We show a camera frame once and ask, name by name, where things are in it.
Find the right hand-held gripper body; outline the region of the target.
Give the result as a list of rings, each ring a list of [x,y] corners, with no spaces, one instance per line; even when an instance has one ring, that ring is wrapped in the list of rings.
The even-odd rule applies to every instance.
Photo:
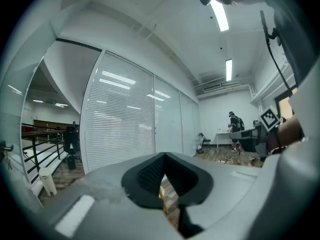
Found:
[[[256,131],[255,150],[262,161],[265,160],[269,155],[269,133],[279,124],[280,119],[275,110],[271,107],[266,108],[259,116],[257,122],[254,124]]]

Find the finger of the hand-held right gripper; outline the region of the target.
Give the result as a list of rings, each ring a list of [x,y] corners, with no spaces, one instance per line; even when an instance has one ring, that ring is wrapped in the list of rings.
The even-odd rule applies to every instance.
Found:
[[[232,132],[229,137],[232,141],[238,141],[245,152],[256,152],[257,130],[255,128]]]

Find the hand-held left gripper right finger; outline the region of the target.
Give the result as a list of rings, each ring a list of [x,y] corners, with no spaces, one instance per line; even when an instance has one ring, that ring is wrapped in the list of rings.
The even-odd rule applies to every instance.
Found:
[[[260,168],[227,165],[178,153],[164,155],[165,174],[179,194],[179,230],[165,237],[247,237],[261,208],[253,191]]]

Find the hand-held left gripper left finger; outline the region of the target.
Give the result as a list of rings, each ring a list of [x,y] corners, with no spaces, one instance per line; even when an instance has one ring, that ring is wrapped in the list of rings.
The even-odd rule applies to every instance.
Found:
[[[50,240],[179,240],[158,209],[142,208],[122,188],[125,172],[152,158],[143,155],[98,168],[63,190],[42,210]]]

